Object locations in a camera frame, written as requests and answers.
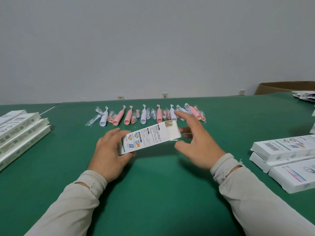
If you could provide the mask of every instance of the person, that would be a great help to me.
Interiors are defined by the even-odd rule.
[[[176,142],[175,148],[196,166],[210,170],[246,235],[314,235],[311,222],[224,152],[195,117],[179,111],[175,114],[187,121],[188,127],[180,128],[180,132],[192,139],[191,143]],[[27,236],[86,235],[100,195],[135,156],[135,153],[118,156],[116,152],[117,143],[128,133],[116,128],[97,141],[87,170],[65,187]]]

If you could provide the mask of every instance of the sleeve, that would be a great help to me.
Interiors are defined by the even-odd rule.
[[[90,188],[76,182],[83,182]],[[106,186],[102,175],[86,170],[75,182],[65,187],[57,201],[25,235],[86,235],[93,210],[99,205],[98,199]]]
[[[239,169],[229,172],[236,166]],[[210,170],[246,235],[313,235],[315,226],[227,153]]]

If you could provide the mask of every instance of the wall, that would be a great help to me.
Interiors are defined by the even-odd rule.
[[[0,104],[315,80],[315,0],[0,0]]]

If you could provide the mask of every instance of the wall socket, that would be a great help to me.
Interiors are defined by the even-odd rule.
[[[162,98],[168,98],[168,92],[163,92],[162,93]]]
[[[245,89],[241,89],[241,90],[238,92],[238,95],[245,95]]]

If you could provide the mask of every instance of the green table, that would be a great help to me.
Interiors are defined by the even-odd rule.
[[[6,113],[14,110],[22,110],[25,109],[28,113],[36,113],[40,114],[44,111],[55,107],[58,103],[38,103],[38,104],[11,104],[11,105],[0,105],[0,116],[5,115]]]
[[[203,126],[218,144],[232,153],[275,194],[310,222],[315,189],[288,194],[249,161],[255,141],[309,134],[315,122],[314,104],[290,93],[212,98],[146,99],[61,103],[43,114],[52,132],[0,172],[0,225],[3,235],[22,235],[57,199],[64,187],[86,169],[98,138],[112,124],[85,126],[105,105],[118,112],[122,105],[162,108],[188,102],[206,113]],[[146,125],[119,127],[135,131]],[[179,127],[185,122],[178,121]],[[243,235],[230,207],[209,172],[198,169],[174,150],[174,142],[138,151],[122,175],[110,183],[94,211],[90,235]]]

